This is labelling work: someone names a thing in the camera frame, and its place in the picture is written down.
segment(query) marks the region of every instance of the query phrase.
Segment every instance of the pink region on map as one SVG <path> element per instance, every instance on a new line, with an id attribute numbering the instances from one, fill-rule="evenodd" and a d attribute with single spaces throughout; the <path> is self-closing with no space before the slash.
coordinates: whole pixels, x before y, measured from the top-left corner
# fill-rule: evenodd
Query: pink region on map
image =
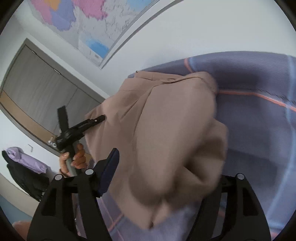
<path id="1" fill-rule="evenodd" d="M 102 10 L 106 0 L 72 0 L 74 5 L 78 6 L 85 16 L 103 20 L 107 13 Z"/>
<path id="2" fill-rule="evenodd" d="M 50 7 L 44 2 L 44 0 L 31 0 L 33 6 L 39 11 L 42 15 L 42 18 L 48 24 L 52 24 L 52 15 L 50 13 Z"/>

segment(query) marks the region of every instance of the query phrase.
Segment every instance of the black jacket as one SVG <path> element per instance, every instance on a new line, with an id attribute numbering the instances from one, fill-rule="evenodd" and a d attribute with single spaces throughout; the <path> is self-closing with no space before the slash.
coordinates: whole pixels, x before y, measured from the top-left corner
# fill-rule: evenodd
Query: black jacket
<path id="1" fill-rule="evenodd" d="M 42 193 L 49 185 L 48 177 L 38 174 L 26 168 L 22 164 L 10 159 L 6 151 L 2 151 L 2 156 L 7 162 L 7 168 L 15 182 L 32 198 L 40 201 Z"/>

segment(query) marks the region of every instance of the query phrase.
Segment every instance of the bolt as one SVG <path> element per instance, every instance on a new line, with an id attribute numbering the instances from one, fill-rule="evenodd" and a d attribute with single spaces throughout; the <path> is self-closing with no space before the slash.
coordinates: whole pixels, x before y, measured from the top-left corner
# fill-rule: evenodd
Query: bolt
<path id="1" fill-rule="evenodd" d="M 244 175 L 239 173 L 239 174 L 237 174 L 237 178 L 240 180 L 244 180 Z"/>
<path id="2" fill-rule="evenodd" d="M 59 181 L 63 178 L 63 176 L 61 174 L 58 174 L 54 177 L 55 180 Z"/>
<path id="3" fill-rule="evenodd" d="M 87 169 L 86 171 L 85 171 L 85 174 L 86 175 L 91 175 L 91 174 L 93 174 L 94 173 L 94 170 L 93 169 Z"/>

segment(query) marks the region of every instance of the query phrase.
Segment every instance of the finger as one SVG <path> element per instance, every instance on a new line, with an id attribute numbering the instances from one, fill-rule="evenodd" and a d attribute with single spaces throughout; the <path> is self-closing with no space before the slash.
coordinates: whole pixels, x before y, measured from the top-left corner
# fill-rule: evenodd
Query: finger
<path id="1" fill-rule="evenodd" d="M 82 168 L 87 168 L 87 164 L 84 162 L 84 163 L 81 163 L 80 165 L 78 166 L 75 166 L 76 169 L 82 169 Z"/>
<path id="2" fill-rule="evenodd" d="M 83 145 L 82 145 L 81 143 L 78 143 L 78 145 L 77 145 L 77 149 L 78 149 L 78 150 L 83 150 Z"/>
<path id="3" fill-rule="evenodd" d="M 84 149 L 79 150 L 79 152 L 77 152 L 77 153 L 75 154 L 75 156 L 73 157 L 73 160 L 75 161 L 76 159 L 83 157 L 84 154 L 85 154 L 85 150 L 84 150 Z"/>
<path id="4" fill-rule="evenodd" d="M 85 162 L 86 162 L 86 157 L 83 156 L 83 157 L 76 159 L 75 161 L 72 161 L 71 166 L 76 167 L 77 165 L 85 163 Z"/>
<path id="5" fill-rule="evenodd" d="M 61 168 L 61 172 L 64 173 L 64 174 L 66 174 L 66 173 L 69 172 L 69 169 L 68 169 L 66 163 L 62 163 L 62 164 L 60 164 L 60 168 Z"/>
<path id="6" fill-rule="evenodd" d="M 65 163 L 66 160 L 69 158 L 69 152 L 65 152 L 65 153 L 62 153 L 59 157 L 59 162 L 60 163 Z"/>
<path id="7" fill-rule="evenodd" d="M 12 224 L 12 226 L 24 240 L 27 240 L 30 225 L 31 222 L 26 221 L 18 221 Z"/>

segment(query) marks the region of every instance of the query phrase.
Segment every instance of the door frame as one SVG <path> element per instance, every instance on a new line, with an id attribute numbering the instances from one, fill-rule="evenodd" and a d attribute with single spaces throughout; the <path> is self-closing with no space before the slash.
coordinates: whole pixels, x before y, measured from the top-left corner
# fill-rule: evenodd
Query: door frame
<path id="1" fill-rule="evenodd" d="M 89 88 L 86 84 L 84 84 L 81 80 L 73 76 L 71 73 L 69 73 L 65 68 L 60 66 L 57 62 L 55 62 L 52 58 L 50 58 L 46 53 L 44 53 L 41 49 L 39 49 L 35 44 L 33 44 L 29 39 L 25 39 L 23 44 L 20 46 L 18 51 L 16 52 L 15 56 L 13 57 L 13 60 L 11 61 L 8 69 L 6 70 L 6 73 L 4 75 L 3 81 L 0 86 L 0 95 L 2 94 L 4 84 L 7 80 L 7 77 L 10 73 L 10 70 L 12 66 L 14 65 L 16 59 L 18 58 L 20 52 L 23 50 L 24 47 L 28 47 L 31 51 L 33 51 L 39 58 L 41 58 L 45 63 L 47 63 L 50 67 L 52 67 L 54 70 L 56 70 L 59 74 L 61 74 L 64 78 L 66 78 L 68 81 L 70 81 L 73 85 L 75 85 L 78 89 L 82 90 L 84 93 L 86 93 L 88 96 L 93 98 L 94 100 L 98 101 L 99 103 L 102 103 L 105 99 L 100 96 L 97 92 Z M 55 154 L 56 156 L 59 156 L 60 153 L 54 149 L 53 147 L 49 146 L 47 143 L 39 139 L 37 136 L 35 136 L 32 132 L 30 132 L 28 129 L 26 129 L 13 115 L 10 114 L 10 112 L 3 106 L 3 104 L 0 102 L 0 110 L 5 114 L 5 116 L 26 136 L 28 136 L 30 139 L 32 139 L 34 142 L 45 148 L 46 150 L 50 151 L 51 153 Z"/>

